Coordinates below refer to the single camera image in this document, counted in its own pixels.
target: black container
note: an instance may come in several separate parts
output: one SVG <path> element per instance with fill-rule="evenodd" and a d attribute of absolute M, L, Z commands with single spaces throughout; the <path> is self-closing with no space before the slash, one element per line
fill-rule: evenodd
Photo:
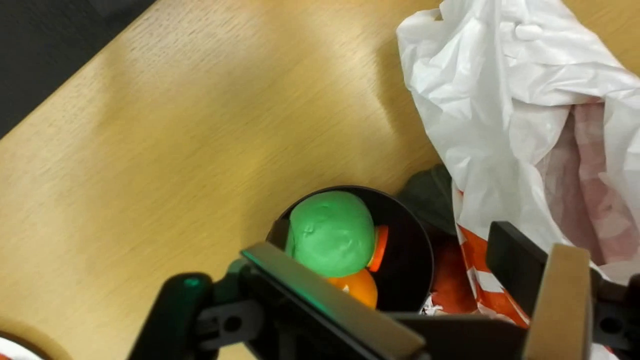
<path fill-rule="evenodd" d="M 338 187 L 323 189 L 313 194 L 334 190 L 355 194 L 365 205 L 373 225 L 384 225 L 389 231 L 382 267 L 373 275 L 377 286 L 377 311 L 418 312 L 427 299 L 433 278 L 433 253 L 425 231 L 397 201 L 370 189 Z M 269 235 L 265 236 L 267 242 L 282 250 L 288 235 L 288 219 L 295 205 L 292 205 L 274 222 Z"/>

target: wooden table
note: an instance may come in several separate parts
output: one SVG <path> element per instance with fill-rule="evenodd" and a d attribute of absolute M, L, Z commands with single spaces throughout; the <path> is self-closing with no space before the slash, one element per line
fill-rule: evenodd
<path fill-rule="evenodd" d="M 637 70 L 632 4 L 572 6 Z M 153 4 L 0 143 L 0 328 L 124 358 L 170 275 L 219 278 L 300 196 L 433 165 L 393 37 L 431 6 Z"/>

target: orange object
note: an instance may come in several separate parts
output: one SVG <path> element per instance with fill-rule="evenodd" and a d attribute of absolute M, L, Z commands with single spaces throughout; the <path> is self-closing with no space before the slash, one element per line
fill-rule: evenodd
<path fill-rule="evenodd" d="M 376 249 L 371 255 L 371 260 L 367 263 L 367 270 L 370 272 L 377 272 L 384 260 L 384 253 L 385 253 L 385 244 L 387 244 L 387 226 L 377 226 L 376 229 Z"/>
<path fill-rule="evenodd" d="M 377 304 L 377 286 L 367 270 L 344 278 L 327 278 L 327 282 L 367 309 L 376 309 Z"/>

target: green ball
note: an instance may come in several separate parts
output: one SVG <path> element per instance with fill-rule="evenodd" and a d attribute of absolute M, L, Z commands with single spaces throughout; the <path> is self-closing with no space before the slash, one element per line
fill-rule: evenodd
<path fill-rule="evenodd" d="M 319 193 L 289 215 L 285 253 L 309 270 L 342 278 L 364 270 L 376 249 L 365 205 L 350 193 Z"/>

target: orange ball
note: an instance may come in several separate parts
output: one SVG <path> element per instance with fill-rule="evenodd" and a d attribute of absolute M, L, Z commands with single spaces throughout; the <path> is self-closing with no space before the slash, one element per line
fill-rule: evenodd
<path fill-rule="evenodd" d="M 339 288 L 342 293 L 350 294 L 351 299 L 355 299 L 367 309 L 376 309 L 377 304 L 377 286 L 373 277 L 367 270 L 361 270 L 344 278 L 327 278 L 327 282 Z"/>

